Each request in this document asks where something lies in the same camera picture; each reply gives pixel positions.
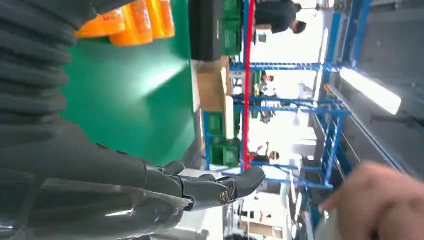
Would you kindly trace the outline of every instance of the blue shelving rack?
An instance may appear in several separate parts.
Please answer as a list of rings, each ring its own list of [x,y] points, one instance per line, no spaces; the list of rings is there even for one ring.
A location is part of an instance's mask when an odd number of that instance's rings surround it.
[[[250,38],[249,35],[252,35],[252,26],[251,23],[252,14],[252,4],[248,0],[244,1],[244,29],[243,29],[243,60],[240,62],[232,62],[230,64],[230,70],[234,72],[244,72],[247,75],[247,72],[259,72],[259,71],[315,71],[323,72],[323,84],[321,87],[321,100],[313,101],[307,99],[279,99],[273,97],[244,97],[244,107],[242,105],[234,106],[235,110],[241,110],[244,118],[247,118],[248,114],[246,111],[290,111],[297,112],[302,111],[304,113],[315,114],[320,123],[322,131],[325,135],[324,149],[322,155],[322,162],[320,167],[303,167],[302,171],[305,172],[315,172],[319,173],[321,176],[321,182],[310,182],[307,179],[302,178],[301,175],[295,176],[296,180],[294,181],[295,185],[304,186],[306,188],[320,188],[320,189],[331,189],[331,176],[335,163],[340,161],[343,170],[347,169],[351,171],[350,164],[348,163],[342,149],[340,148],[340,139],[342,137],[342,129],[346,118],[351,114],[349,110],[343,107],[343,103],[334,96],[329,96],[323,91],[323,87],[326,84],[329,84],[329,79],[331,73],[338,73],[343,67],[354,68],[356,66],[356,61],[359,57],[360,50],[362,47],[362,42],[364,39],[366,22],[368,13],[370,10],[371,0],[352,0],[352,6],[348,15],[342,12],[335,12],[333,16],[333,21],[331,25],[331,31],[329,34],[329,43],[327,48],[327,59],[324,63],[274,63],[274,62],[250,62]],[[346,36],[344,42],[341,43],[343,47],[343,52],[341,56],[336,55],[336,45],[339,43],[339,28],[341,26],[342,17],[348,19],[347,31],[345,32]],[[245,86],[249,86],[248,77],[246,77]],[[233,97],[235,101],[240,100],[240,96]],[[294,105],[294,107],[262,107],[262,106],[251,106],[250,102],[256,101],[280,101],[285,104]],[[208,112],[203,114],[203,127],[208,129]],[[242,151],[247,151],[246,142],[247,139],[241,139]],[[204,131],[204,142],[205,142],[205,152],[206,152],[206,164],[207,170],[210,170],[210,137],[208,136],[207,131]],[[297,166],[294,165],[269,165],[267,163],[247,163],[244,159],[245,154],[240,154],[240,170],[239,172],[234,171],[234,169],[224,169],[222,170],[223,175],[237,175],[242,174],[243,170],[249,166],[271,166],[273,168],[281,170],[283,173],[292,172]],[[292,184],[292,180],[284,179],[267,179],[268,182],[279,182]]]
[[[283,112],[298,112],[301,111],[307,114],[316,114],[322,116],[326,121],[326,127],[323,129],[325,133],[324,141],[324,154],[322,156],[322,162],[319,167],[302,167],[301,170],[305,172],[318,173],[321,176],[322,182],[311,182],[299,175],[294,175],[296,180],[292,182],[289,179],[272,179],[267,178],[268,182],[291,184],[294,183],[297,186],[307,188],[320,188],[320,189],[332,189],[331,176],[334,169],[336,154],[338,151],[338,142],[342,136],[343,124],[347,116],[351,114],[349,110],[343,108],[340,101],[336,99],[326,99],[320,101],[314,101],[309,99],[282,99],[276,97],[250,97],[251,102],[257,101],[278,101],[283,104],[290,104],[290,107],[261,107],[261,106],[250,106],[250,111],[283,111]],[[235,105],[235,110],[243,111],[242,105]],[[241,174],[243,169],[244,161],[240,161],[240,172],[234,173],[232,169],[225,169],[222,171],[224,176],[234,176]],[[250,166],[270,166],[281,170],[288,174],[291,170],[297,170],[297,165],[281,165],[281,164],[269,164],[266,162],[250,162]]]

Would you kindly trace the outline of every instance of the robotic hand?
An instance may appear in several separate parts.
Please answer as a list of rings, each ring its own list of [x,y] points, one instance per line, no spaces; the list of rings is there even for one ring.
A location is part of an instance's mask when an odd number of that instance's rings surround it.
[[[132,0],[0,1],[0,240],[133,239],[232,203],[265,175],[179,176],[92,144],[60,117],[75,31]]]

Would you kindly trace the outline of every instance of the orange container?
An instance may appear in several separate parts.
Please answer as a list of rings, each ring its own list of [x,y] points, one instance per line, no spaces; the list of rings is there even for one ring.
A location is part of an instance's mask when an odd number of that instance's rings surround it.
[[[169,38],[162,13],[161,0],[146,0],[154,39]]]
[[[126,30],[111,35],[110,41],[115,46],[135,46],[153,42],[152,25],[146,0],[136,0],[122,7]]]
[[[172,15],[171,0],[160,0],[162,8],[163,24],[165,25],[165,34],[168,38],[175,36],[174,18]]]
[[[100,38],[122,33],[125,29],[123,12],[118,8],[87,22],[81,30],[76,32],[76,35],[80,38]]]

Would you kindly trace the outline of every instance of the green crate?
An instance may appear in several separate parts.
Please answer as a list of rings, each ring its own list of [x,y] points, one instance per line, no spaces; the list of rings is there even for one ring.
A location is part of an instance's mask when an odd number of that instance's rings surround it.
[[[259,118],[259,113],[260,113],[260,111],[252,111],[252,118],[253,119],[258,119]]]
[[[239,55],[242,51],[242,25],[240,20],[224,20],[221,39],[224,56]]]
[[[241,0],[222,0],[222,18],[223,19],[241,19],[243,1]]]
[[[240,158],[240,146],[241,142],[238,139],[228,141],[225,138],[216,138],[209,147],[210,162],[217,166],[237,167]]]
[[[223,137],[224,129],[224,114],[221,112],[209,112],[207,115],[207,134],[213,137]]]

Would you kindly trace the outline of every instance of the human hand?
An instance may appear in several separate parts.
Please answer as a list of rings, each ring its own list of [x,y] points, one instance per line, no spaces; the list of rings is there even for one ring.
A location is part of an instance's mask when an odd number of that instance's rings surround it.
[[[358,167],[321,206],[344,240],[424,238],[424,184],[376,163]]]

